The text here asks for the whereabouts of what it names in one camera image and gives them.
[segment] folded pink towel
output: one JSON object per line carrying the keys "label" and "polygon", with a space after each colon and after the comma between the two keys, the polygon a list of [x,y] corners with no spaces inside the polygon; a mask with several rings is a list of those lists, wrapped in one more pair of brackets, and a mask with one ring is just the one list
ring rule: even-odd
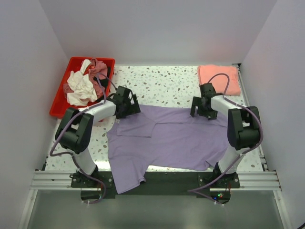
{"label": "folded pink towel", "polygon": [[[230,78],[230,84],[226,91],[226,95],[240,95],[241,89],[238,83],[238,70],[233,66],[218,66],[218,65],[200,65],[198,67],[199,83],[207,83],[213,76],[218,73],[225,73]],[[217,93],[224,93],[224,89],[227,85],[227,77],[225,75],[219,75],[211,80],[213,87]]]}

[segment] red plastic basket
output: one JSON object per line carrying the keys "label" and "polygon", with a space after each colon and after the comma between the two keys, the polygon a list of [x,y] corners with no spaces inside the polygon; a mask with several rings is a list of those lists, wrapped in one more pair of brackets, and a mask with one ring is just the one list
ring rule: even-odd
{"label": "red plastic basket", "polygon": [[[62,119],[63,115],[65,114],[65,111],[68,107],[75,107],[80,108],[81,106],[72,106],[67,102],[67,99],[64,96],[63,93],[63,85],[67,82],[68,78],[70,77],[70,72],[74,71],[77,72],[81,68],[81,63],[83,60],[89,59],[91,60],[92,57],[72,57],[68,63],[67,69],[65,71],[65,74],[63,75],[63,78],[61,80],[61,84],[57,90],[55,99],[53,101],[52,107],[50,109],[50,115]],[[114,70],[114,59],[107,59],[107,58],[96,58],[98,61],[103,61],[107,67],[111,67],[109,79],[112,79],[113,70]],[[110,82],[108,82],[107,88],[106,88],[106,96],[108,96],[110,91]]]}

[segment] purple t-shirt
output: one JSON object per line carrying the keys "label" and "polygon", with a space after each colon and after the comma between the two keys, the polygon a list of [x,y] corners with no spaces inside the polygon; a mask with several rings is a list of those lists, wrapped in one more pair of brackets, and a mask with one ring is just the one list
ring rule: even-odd
{"label": "purple t-shirt", "polygon": [[189,108],[140,105],[141,113],[107,132],[108,158],[117,192],[139,186],[149,165],[206,170],[223,157],[227,118],[190,116]]}

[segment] crumpled white cloth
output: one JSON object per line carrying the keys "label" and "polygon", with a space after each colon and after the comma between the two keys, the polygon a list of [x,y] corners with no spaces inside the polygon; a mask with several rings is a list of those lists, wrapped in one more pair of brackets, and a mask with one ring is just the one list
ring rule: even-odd
{"label": "crumpled white cloth", "polygon": [[67,101],[71,105],[86,106],[89,101],[94,102],[97,100],[97,95],[93,84],[89,80],[89,75],[83,75],[90,63],[89,60],[84,60],[80,71],[71,71],[70,73],[67,83],[74,92],[67,93]]}

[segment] speckled white surface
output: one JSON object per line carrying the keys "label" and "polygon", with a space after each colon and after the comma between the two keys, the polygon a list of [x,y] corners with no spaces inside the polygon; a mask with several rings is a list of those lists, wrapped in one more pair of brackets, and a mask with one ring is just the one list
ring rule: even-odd
{"label": "speckled white surface", "polygon": [[[197,66],[115,66],[112,81],[115,85],[126,85],[132,89],[133,93],[137,94],[139,104],[191,108],[193,96],[200,97]],[[229,97],[239,104],[244,104],[242,95]],[[106,118],[92,129],[89,150],[100,171],[110,171],[106,132],[111,129],[114,120],[114,117]],[[56,147],[57,152],[63,150],[60,145]],[[48,157],[45,170],[73,171],[76,167],[71,156],[63,155]],[[245,155],[237,169],[238,172],[262,170],[258,150]],[[148,171],[189,170],[149,166]]]}

